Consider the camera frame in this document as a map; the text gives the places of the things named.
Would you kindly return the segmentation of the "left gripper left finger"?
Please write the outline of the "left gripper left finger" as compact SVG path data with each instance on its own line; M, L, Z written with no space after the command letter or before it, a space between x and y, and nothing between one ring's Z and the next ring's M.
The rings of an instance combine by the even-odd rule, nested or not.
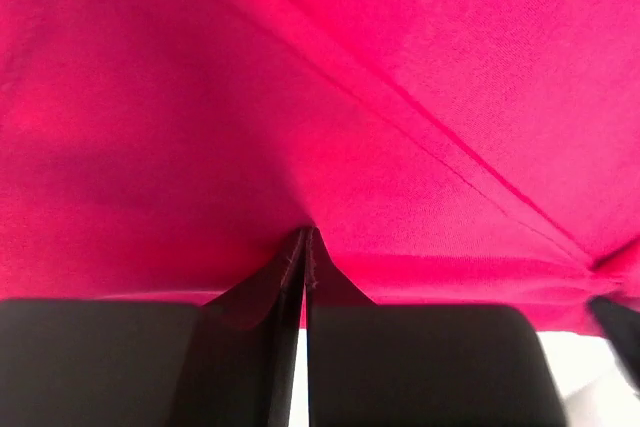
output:
M284 426L305 234L204 304L9 299L5 426Z

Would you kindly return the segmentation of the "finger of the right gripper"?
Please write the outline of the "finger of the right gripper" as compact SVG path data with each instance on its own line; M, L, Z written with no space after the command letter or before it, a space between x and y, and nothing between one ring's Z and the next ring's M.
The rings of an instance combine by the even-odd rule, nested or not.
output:
M588 301L588 309L627 372L639 371L639 313L604 296Z

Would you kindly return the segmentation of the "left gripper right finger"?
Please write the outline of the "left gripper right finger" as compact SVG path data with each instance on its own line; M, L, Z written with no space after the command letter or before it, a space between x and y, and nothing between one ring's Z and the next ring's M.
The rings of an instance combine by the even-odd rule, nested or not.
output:
M500 304L380 305L306 239L313 426L563 426L539 338Z

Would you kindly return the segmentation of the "magenta t shirt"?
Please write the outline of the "magenta t shirt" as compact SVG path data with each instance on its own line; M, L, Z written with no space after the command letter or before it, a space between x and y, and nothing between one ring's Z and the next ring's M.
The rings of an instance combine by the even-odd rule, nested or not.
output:
M1 293L639 302L639 0L1 0Z

